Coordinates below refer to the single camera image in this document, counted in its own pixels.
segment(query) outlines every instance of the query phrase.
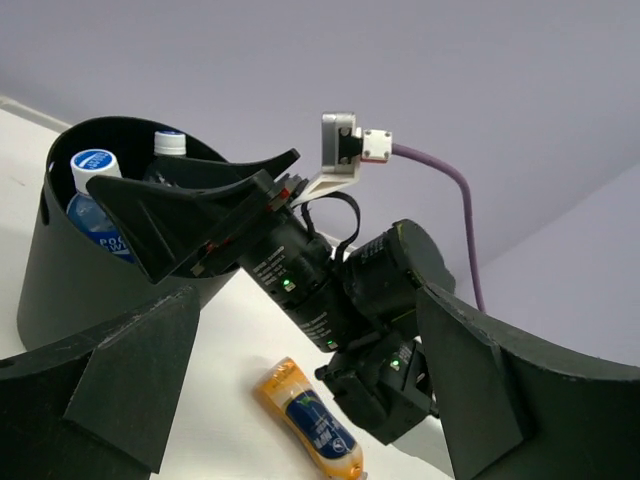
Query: trash can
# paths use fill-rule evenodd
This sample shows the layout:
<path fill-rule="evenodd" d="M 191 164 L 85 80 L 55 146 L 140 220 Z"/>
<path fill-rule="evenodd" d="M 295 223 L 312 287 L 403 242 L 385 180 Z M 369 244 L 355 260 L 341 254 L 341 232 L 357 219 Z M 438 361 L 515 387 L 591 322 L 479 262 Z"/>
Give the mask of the trash can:
<path fill-rule="evenodd" d="M 175 130 L 154 121 L 101 117 L 82 122 L 58 137 L 49 151 L 40 207 L 18 306 L 18 331 L 27 350 L 73 335 L 184 285 L 193 285 L 200 308 L 229 281 L 238 267 L 217 276 L 175 273 L 157 285 L 135 264 L 95 244 L 67 218 L 75 195 L 71 157 L 82 150 L 113 152 L 123 177 L 141 179 L 153 161 L 154 134 Z M 225 161 L 187 135 L 192 158 Z"/>

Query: plastic bottle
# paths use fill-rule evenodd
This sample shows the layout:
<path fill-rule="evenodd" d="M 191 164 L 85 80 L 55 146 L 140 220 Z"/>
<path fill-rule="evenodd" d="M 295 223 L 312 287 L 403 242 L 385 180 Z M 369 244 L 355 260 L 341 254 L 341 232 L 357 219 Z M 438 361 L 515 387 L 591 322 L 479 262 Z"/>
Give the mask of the plastic bottle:
<path fill-rule="evenodd" d="M 255 387 L 261 403 L 296 433 L 331 480 L 365 480 L 362 447 L 335 419 L 300 367 L 285 358 Z"/>
<path fill-rule="evenodd" d="M 171 155 L 185 157 L 187 155 L 187 136 L 181 132 L 170 130 L 156 132 L 153 141 L 154 155 Z M 169 182 L 162 172 L 158 171 L 155 162 L 147 168 L 142 180 L 145 182 L 160 183 L 162 185 L 176 186 Z"/>
<path fill-rule="evenodd" d="M 71 172 L 77 193 L 67 207 L 69 220 L 95 243 L 133 263 L 134 258 L 115 226 L 87 191 L 87 182 L 96 175 L 122 176 L 116 156 L 98 148 L 83 150 L 71 159 Z"/>

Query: purple cable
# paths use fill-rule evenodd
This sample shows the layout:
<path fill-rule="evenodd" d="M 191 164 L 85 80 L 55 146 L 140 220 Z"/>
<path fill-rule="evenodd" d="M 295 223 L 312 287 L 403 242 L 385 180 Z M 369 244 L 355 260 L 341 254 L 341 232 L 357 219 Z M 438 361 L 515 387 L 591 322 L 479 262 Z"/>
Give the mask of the purple cable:
<path fill-rule="evenodd" d="M 480 272 L 478 269 L 478 255 L 476 253 L 476 235 L 473 230 L 473 211 L 471 209 L 471 189 L 464 175 L 442 160 L 433 157 L 427 153 L 414 150 L 394 143 L 391 146 L 391 153 L 399 157 L 408 158 L 414 162 L 421 163 L 427 167 L 431 167 L 439 172 L 444 173 L 460 187 L 462 193 L 462 205 L 464 209 L 464 224 L 467 230 L 467 249 L 469 250 L 469 266 L 471 268 L 471 281 L 473 283 L 473 291 L 476 297 L 478 310 L 486 312 L 484 306 L 484 298 L 482 296 L 482 288 L 480 287 Z"/>

